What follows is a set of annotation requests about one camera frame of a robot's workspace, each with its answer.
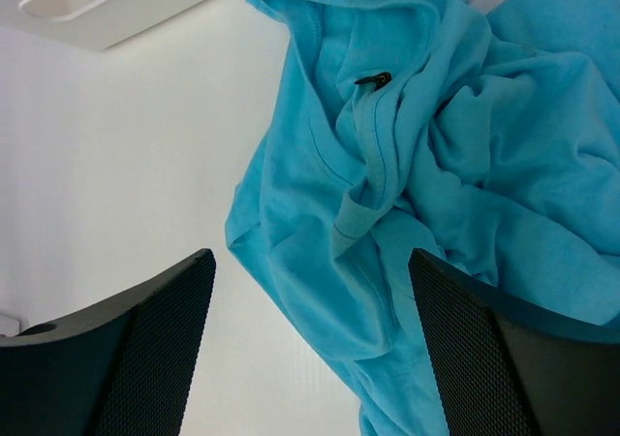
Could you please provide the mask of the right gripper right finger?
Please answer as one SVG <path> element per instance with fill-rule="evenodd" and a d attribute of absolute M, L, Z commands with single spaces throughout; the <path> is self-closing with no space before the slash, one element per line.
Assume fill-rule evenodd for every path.
<path fill-rule="evenodd" d="M 420 323 L 452 435 L 616 435 L 619 332 L 413 251 Z"/>

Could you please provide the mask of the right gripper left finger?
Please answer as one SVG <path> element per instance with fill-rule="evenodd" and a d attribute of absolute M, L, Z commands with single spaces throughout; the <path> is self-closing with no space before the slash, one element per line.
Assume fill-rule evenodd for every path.
<path fill-rule="evenodd" d="M 1 340 L 4 435 L 177 435 L 216 272 L 201 249 L 135 287 Z"/>

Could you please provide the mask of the turquoise t shirt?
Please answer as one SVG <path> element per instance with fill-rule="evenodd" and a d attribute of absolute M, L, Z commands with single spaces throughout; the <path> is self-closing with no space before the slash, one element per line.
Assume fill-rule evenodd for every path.
<path fill-rule="evenodd" d="M 359 398 L 448 428 L 408 261 L 424 249 L 619 324 L 619 0 L 248 0 L 291 35 L 229 249 Z"/>

